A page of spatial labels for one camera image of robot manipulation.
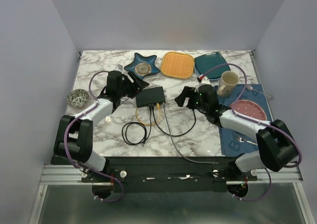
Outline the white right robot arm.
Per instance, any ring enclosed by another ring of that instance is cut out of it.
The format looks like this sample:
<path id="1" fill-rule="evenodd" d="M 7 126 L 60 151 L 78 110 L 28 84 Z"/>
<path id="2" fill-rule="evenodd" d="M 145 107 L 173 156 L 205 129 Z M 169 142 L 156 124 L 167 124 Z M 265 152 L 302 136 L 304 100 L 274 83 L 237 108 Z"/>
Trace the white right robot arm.
<path id="1" fill-rule="evenodd" d="M 283 121 L 258 120 L 235 112 L 233 108 L 219 103 L 212 85 L 197 88 L 185 86 L 175 102 L 179 107 L 198 110 L 211 124 L 256 140 L 258 150 L 238 156 L 234 164 L 228 167 L 228 175 L 233 180 L 240 180 L 246 172 L 253 169 L 267 168 L 278 172 L 294 158 L 301 157 L 296 142 Z"/>

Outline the black network switch box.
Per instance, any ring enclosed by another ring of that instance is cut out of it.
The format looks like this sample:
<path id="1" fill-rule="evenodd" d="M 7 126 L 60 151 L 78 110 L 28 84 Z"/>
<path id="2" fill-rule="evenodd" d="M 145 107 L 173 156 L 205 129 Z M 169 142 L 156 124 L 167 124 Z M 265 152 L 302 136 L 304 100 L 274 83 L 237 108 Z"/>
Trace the black network switch box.
<path id="1" fill-rule="evenodd" d="M 144 89 L 136 96 L 136 106 L 138 108 L 162 103 L 165 103 L 165 95 L 162 86 Z"/>

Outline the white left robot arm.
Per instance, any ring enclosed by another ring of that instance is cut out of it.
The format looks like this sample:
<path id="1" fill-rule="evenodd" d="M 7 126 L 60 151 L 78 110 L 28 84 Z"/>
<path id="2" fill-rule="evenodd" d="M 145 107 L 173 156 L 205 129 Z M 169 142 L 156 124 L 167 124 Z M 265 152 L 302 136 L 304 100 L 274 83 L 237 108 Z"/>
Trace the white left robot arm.
<path id="1" fill-rule="evenodd" d="M 68 159 L 76 168 L 93 170 L 93 177 L 99 182 L 109 178 L 110 170 L 106 158 L 93 150 L 93 131 L 105 117 L 120 106 L 123 97 L 134 98 L 149 86 L 132 72 L 127 75 L 120 71 L 106 71 L 106 86 L 98 97 L 91 94 L 95 102 L 84 111 L 64 115 L 59 122 L 53 153 Z"/>

